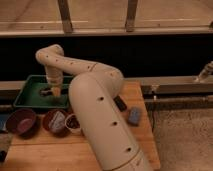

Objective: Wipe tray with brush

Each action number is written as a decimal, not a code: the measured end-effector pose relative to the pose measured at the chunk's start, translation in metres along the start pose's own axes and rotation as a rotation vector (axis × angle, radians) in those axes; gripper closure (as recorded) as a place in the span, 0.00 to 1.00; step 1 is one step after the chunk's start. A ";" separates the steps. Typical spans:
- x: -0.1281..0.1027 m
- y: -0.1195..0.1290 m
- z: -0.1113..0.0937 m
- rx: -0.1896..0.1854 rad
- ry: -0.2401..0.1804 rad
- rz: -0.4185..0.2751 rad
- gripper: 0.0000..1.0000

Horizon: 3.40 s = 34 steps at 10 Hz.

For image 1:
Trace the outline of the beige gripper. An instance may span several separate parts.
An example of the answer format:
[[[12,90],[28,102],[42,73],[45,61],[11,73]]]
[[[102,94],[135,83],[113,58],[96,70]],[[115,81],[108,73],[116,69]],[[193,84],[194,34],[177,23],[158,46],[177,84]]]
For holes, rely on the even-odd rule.
[[[61,95],[62,79],[60,77],[48,77],[47,82],[50,85],[50,90],[55,97]]]

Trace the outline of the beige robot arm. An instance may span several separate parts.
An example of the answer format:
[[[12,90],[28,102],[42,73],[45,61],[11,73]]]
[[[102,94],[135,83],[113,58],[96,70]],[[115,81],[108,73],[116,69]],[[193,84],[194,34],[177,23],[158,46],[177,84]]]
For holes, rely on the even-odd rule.
[[[102,171],[154,171],[114,102],[124,83],[119,69],[66,57],[58,44],[38,50],[35,58],[45,67],[54,95],[63,75],[73,76],[69,101]]]

